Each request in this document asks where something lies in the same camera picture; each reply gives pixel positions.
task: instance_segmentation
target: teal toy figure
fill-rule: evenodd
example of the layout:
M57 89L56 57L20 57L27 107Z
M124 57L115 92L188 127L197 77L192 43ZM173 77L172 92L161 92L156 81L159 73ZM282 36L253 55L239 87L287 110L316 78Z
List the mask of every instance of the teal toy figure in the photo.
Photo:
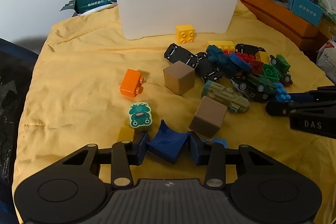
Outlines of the teal toy figure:
M152 124L151 107L146 102L134 103L128 112L129 122L132 128L148 127Z

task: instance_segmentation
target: yellow cloth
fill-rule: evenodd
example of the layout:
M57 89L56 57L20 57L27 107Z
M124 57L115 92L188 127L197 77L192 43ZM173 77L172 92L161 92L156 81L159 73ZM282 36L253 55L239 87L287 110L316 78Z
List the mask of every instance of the yellow cloth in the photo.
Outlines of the yellow cloth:
M197 53L205 51L208 40L247 43L264 47L269 54L282 54L292 65L294 84L288 92L332 84L293 42L258 21L240 2L226 34L198 33L194 42L182 46ZM88 143L111 147L120 127L128 125L127 112L133 102L148 102L152 108L150 139L161 119L173 130L186 132L204 83L197 77L195 87L183 96L164 86L162 70L169 63L163 53L174 42L174 35L126 40L118 7L54 25L36 63L20 121L13 191L28 176ZM135 98L119 92L127 69L139 70L145 78L143 92ZM231 86L226 78L220 83ZM336 140L291 130L288 118L271 117L265 104L256 102L245 114L227 113L216 137L226 139L230 148L252 145L315 181L323 193L315 223L329 224L335 217ZM205 167L195 166L186 148L176 165L147 153L143 164L131 170L135 181L203 181L205 175ZM110 182L110 166L102 165L100 178ZM227 182L235 179L235 169L229 166Z

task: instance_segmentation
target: yellow toy brick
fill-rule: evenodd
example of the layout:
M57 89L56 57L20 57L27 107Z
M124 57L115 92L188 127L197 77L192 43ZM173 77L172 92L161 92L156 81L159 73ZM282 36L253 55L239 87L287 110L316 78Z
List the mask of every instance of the yellow toy brick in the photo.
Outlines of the yellow toy brick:
M257 52L255 58L257 61L263 62L264 64L269 64L269 55L267 52Z
M129 127L121 127L119 130L119 135L118 135L118 140L117 142L121 142L121 141L131 141L133 142L134 139L134 129L133 128L129 128Z
M227 50L228 52L235 52L235 45L232 41L208 41L209 45L215 45L218 48L221 48L223 51Z
M195 37L195 29L192 25L176 26L176 41L178 43L193 42Z

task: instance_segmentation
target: blue box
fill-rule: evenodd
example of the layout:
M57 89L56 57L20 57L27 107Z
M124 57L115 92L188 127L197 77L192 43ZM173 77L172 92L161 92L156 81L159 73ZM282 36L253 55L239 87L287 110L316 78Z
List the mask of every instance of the blue box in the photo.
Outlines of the blue box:
M323 10L309 0L288 0L288 9L315 26L319 26Z

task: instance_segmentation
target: white bag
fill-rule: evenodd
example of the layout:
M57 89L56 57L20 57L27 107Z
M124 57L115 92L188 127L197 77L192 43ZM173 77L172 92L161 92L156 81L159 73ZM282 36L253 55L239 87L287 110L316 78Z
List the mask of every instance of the white bag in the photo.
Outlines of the white bag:
M334 40L329 40L319 50L316 65L336 84L336 42Z

